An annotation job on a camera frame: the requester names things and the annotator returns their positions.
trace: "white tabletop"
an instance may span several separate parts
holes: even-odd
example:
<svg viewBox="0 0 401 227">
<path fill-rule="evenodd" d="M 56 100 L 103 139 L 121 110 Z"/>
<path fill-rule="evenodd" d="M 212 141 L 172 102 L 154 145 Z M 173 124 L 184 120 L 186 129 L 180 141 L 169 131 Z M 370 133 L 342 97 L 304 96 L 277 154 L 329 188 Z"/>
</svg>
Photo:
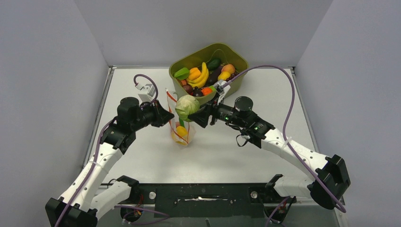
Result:
<svg viewBox="0 0 401 227">
<path fill-rule="evenodd" d="M 117 115 L 120 100 L 137 96 L 132 78 L 141 73 L 150 76 L 159 89 L 159 101 L 167 107 L 165 88 L 174 91 L 168 69 L 115 69 L 97 133 Z M 142 84 L 146 79 L 139 78 Z M 253 111 L 282 130 L 291 100 L 287 77 L 276 69 L 254 69 L 245 76 L 241 88 L 225 100 L 232 106 L 238 96 L 253 100 Z M 183 147 L 173 142 L 169 126 L 148 126 L 136 133 L 136 140 L 114 165 L 104 182 L 121 175 L 141 183 L 263 183 L 275 174 L 303 176 L 303 173 L 280 157 L 253 144 L 238 147 L 238 131 L 218 122 L 203 129 L 196 125 L 192 143 Z M 306 147 L 313 148 L 307 121 L 296 93 L 287 135 Z"/>
</svg>

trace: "gray floor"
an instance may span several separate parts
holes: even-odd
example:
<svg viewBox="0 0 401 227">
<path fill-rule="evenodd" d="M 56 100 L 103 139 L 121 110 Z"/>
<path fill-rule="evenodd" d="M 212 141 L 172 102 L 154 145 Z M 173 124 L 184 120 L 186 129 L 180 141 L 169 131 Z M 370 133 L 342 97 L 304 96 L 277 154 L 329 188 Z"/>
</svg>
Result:
<svg viewBox="0 0 401 227">
<path fill-rule="evenodd" d="M 210 227 L 263 227 L 266 219 L 249 218 L 246 216 L 236 216 L 230 218 L 170 218 L 163 222 L 151 225 L 154 227 L 207 227 L 206 219 L 209 220 Z M 120 210 L 109 211 L 99 220 L 98 227 L 121 227 L 122 218 Z M 152 221 L 153 214 L 144 213 L 138 220 L 139 222 Z M 338 227 L 339 223 L 333 210 L 326 210 L 319 206 L 292 206 L 284 222 L 287 227 Z M 271 224 L 270 227 L 280 227 L 281 225 Z"/>
</svg>

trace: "cucumber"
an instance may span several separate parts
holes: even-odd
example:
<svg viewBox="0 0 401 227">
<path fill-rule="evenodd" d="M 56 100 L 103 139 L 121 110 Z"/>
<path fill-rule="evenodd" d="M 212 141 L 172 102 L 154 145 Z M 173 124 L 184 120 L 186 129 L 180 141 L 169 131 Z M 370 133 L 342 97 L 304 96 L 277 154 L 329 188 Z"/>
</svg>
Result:
<svg viewBox="0 0 401 227">
<path fill-rule="evenodd" d="M 207 67 L 209 70 L 215 70 L 215 69 L 217 69 L 217 67 L 220 66 L 220 63 L 221 63 L 221 60 L 219 58 L 214 58 L 209 61 L 209 63 L 207 64 Z"/>
</svg>

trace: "clear bag with orange trim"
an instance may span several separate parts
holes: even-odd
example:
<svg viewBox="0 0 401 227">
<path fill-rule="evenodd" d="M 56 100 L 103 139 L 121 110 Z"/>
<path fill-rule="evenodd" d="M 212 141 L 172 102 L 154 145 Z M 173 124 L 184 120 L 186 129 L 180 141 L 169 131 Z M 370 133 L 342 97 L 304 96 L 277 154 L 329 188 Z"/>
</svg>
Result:
<svg viewBox="0 0 401 227">
<path fill-rule="evenodd" d="M 174 142 L 186 146 L 192 141 L 196 130 L 193 127 L 193 123 L 180 120 L 178 114 L 175 112 L 177 94 L 175 92 L 169 92 L 167 89 L 166 93 L 168 111 L 174 114 L 174 118 L 169 121 L 171 138 L 173 138 Z"/>
</svg>

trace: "banana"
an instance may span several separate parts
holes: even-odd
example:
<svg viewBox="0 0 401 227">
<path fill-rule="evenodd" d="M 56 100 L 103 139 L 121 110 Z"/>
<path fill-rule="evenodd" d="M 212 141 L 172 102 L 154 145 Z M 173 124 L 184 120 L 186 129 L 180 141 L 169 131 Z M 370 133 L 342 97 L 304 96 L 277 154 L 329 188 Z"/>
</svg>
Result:
<svg viewBox="0 0 401 227">
<path fill-rule="evenodd" d="M 206 81 L 208 81 L 208 77 L 209 77 L 209 69 L 206 68 L 205 76 L 203 76 L 203 77 L 200 76 L 200 78 L 202 78 L 201 81 L 199 81 L 199 82 L 196 83 L 196 84 L 193 84 L 193 83 L 191 83 L 191 82 L 188 82 L 188 84 L 189 84 L 191 87 L 198 87 L 198 88 L 201 88 L 201 87 L 205 86 Z"/>
<path fill-rule="evenodd" d="M 194 80 L 189 80 L 187 79 L 187 82 L 189 84 L 198 84 L 199 82 L 203 81 L 203 79 L 209 76 L 209 70 L 208 67 L 206 66 L 206 63 L 202 62 L 202 72 L 200 73 L 200 76 Z"/>
</svg>

